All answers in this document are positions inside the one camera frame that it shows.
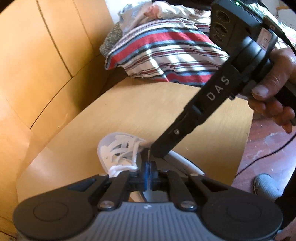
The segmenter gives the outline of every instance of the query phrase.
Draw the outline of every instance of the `wooden table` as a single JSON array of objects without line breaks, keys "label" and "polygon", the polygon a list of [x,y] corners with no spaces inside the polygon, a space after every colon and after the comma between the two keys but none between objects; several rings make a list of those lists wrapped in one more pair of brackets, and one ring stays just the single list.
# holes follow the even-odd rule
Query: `wooden table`
[{"label": "wooden table", "polygon": [[[99,141],[125,132],[156,140],[199,88],[126,78],[81,112],[53,138],[17,181],[19,201],[102,173]],[[227,100],[174,150],[208,176],[231,185],[249,135],[253,111]]]}]

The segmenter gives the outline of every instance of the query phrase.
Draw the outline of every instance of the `reddish floor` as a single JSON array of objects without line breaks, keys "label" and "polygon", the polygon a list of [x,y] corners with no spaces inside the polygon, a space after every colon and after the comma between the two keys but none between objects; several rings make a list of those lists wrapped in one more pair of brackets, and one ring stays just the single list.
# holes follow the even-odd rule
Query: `reddish floor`
[{"label": "reddish floor", "polygon": [[[258,157],[269,154],[283,146],[291,136],[269,119],[253,120],[250,136],[238,171]],[[268,173],[280,183],[280,188],[283,190],[295,166],[296,140],[279,153],[261,159],[250,166],[234,180],[232,186],[252,192],[253,178],[260,173]]]}]

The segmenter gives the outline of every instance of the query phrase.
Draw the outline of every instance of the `striped bedsheet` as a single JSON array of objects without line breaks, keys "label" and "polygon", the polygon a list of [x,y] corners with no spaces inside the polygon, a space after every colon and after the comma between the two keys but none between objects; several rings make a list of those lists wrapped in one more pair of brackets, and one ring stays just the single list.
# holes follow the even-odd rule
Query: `striped bedsheet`
[{"label": "striped bedsheet", "polygon": [[[105,68],[123,67],[133,78],[202,86],[228,58],[210,41],[209,32],[209,22],[182,18],[143,24],[116,43]],[[295,43],[294,33],[288,36]],[[276,48],[283,47],[286,45],[279,40]]]}]

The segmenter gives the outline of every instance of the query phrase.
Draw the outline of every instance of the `hand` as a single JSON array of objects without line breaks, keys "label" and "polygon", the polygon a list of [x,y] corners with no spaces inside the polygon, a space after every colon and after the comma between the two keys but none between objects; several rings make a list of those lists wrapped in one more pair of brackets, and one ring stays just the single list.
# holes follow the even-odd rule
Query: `hand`
[{"label": "hand", "polygon": [[150,5],[144,15],[148,18],[158,19],[157,14],[159,13],[159,6],[158,5]]},{"label": "hand", "polygon": [[290,120],[295,117],[293,109],[284,107],[279,101],[269,102],[268,99],[275,96],[288,80],[296,84],[296,57],[292,49],[285,48],[272,51],[270,60],[274,66],[261,83],[252,89],[254,99],[248,99],[249,106],[291,133]]}]

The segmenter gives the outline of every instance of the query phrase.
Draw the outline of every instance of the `sticker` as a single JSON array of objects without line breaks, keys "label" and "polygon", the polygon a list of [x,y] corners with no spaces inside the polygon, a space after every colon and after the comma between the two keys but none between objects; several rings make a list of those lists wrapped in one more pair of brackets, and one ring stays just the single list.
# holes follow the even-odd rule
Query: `sticker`
[{"label": "sticker", "polygon": [[265,28],[262,28],[257,39],[257,44],[264,50],[267,50],[271,38],[272,34]]}]

